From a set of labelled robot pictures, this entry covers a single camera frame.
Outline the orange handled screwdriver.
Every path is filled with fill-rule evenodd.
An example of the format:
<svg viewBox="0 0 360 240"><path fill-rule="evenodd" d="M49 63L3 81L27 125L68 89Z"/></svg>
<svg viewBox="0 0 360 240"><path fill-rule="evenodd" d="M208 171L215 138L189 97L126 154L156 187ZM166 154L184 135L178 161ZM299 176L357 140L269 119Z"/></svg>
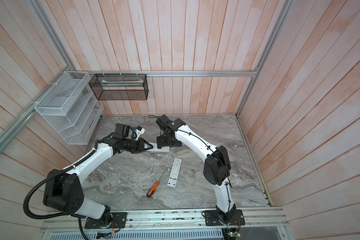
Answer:
<svg viewBox="0 0 360 240"><path fill-rule="evenodd" d="M150 188L150 190L148 191L148 193L146 194L147 198L151 198L152 195L155 193L155 190L157 189L157 187L160 184L160 181L162 179L162 177L164 176L164 174L167 172L167 170L165 170L162 175L159 177L159 179L153 184L153 186Z"/></svg>

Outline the white remote control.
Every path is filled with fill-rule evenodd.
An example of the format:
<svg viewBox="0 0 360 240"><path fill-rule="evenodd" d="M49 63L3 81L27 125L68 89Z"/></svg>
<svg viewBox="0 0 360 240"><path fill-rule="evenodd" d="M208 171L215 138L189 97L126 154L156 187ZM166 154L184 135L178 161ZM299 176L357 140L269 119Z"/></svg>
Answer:
<svg viewBox="0 0 360 240"><path fill-rule="evenodd" d="M152 149L149 149L148 152L154 152L154 153L169 153L170 147L161 147L158 148L156 144L153 145Z"/></svg>
<svg viewBox="0 0 360 240"><path fill-rule="evenodd" d="M174 159L167 186L172 188L176 187L180 168L181 168L181 163L182 163L182 159L179 158Z"/></svg>

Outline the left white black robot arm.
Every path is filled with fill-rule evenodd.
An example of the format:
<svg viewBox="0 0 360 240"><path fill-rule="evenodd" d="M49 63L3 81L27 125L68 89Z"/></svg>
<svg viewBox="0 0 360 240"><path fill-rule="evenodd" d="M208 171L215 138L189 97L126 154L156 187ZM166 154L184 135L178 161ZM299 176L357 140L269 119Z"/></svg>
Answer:
<svg viewBox="0 0 360 240"><path fill-rule="evenodd" d="M154 148L154 144L140 137L140 126L116 124L114 132L95 143L95 147L81 159L62 170L48 174L43 203L63 215L89 218L108 225L110 207L87 198L82 189L84 180L103 162L115 154L127 151L138 154Z"/></svg>

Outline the horizontal aluminium frame bar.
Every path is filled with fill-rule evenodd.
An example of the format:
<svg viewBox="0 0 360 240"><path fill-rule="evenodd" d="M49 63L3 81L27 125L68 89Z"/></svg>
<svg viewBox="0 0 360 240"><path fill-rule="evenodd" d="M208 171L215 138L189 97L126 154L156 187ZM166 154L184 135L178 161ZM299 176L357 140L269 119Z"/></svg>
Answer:
<svg viewBox="0 0 360 240"><path fill-rule="evenodd" d="M148 78L157 77L254 77L257 75L255 70L236 70L236 71L74 71L74 73L94 74L116 74L116 75L146 75Z"/></svg>

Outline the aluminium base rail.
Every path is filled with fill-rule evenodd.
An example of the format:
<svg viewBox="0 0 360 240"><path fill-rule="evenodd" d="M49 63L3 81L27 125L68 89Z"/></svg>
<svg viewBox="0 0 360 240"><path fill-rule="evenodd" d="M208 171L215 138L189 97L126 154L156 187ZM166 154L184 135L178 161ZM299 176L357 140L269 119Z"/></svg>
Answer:
<svg viewBox="0 0 360 240"><path fill-rule="evenodd" d="M207 215L209 209L171 209L171 210L131 210L125 217L118 217L110 225L110 230L123 231L169 230L169 229L207 229L214 227L279 227L289 226L289 221L280 207L246 207L228 224L212 220Z"/></svg>

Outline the left aluminium frame bar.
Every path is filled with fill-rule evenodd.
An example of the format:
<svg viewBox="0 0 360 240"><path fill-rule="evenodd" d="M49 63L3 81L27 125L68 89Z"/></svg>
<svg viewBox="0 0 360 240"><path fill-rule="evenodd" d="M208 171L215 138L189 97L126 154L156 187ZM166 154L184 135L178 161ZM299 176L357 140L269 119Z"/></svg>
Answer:
<svg viewBox="0 0 360 240"><path fill-rule="evenodd" d="M33 99L28 106L19 114L11 124L0 134L0 154L10 145L10 143L16 138L16 136L22 131L22 129L28 124L36 113L35 107L41 101L41 99L52 89L54 85L60 80L60 78L66 73L75 68L67 66L61 70L53 79L51 83L48 83L44 90L42 90L38 96Z"/></svg>

